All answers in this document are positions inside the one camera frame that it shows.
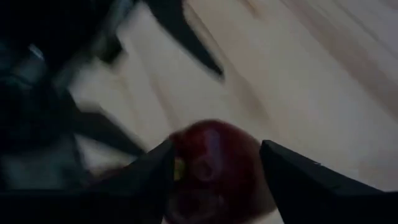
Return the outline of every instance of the red apple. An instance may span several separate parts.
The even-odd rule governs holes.
[[[206,120],[169,138],[185,162],[167,205],[170,223],[241,223],[275,209],[252,136]]]

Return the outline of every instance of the wooden floor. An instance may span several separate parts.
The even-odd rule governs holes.
[[[127,54],[113,68],[82,69],[75,98],[99,104],[148,150],[172,131],[219,118],[398,190],[395,0],[188,0],[185,13],[223,65],[225,84],[140,5],[121,27]],[[82,141],[88,152],[99,147]],[[129,161],[87,155],[92,167]],[[281,220],[276,213],[261,222]]]

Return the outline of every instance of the light wood floor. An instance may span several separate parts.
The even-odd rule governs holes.
[[[152,148],[219,118],[381,190],[398,189],[395,0],[188,0],[188,20],[226,83],[181,49],[140,5],[121,27],[114,68],[82,69],[73,94],[99,104]],[[89,166],[130,159],[95,151]],[[262,220],[281,222],[279,215]]]

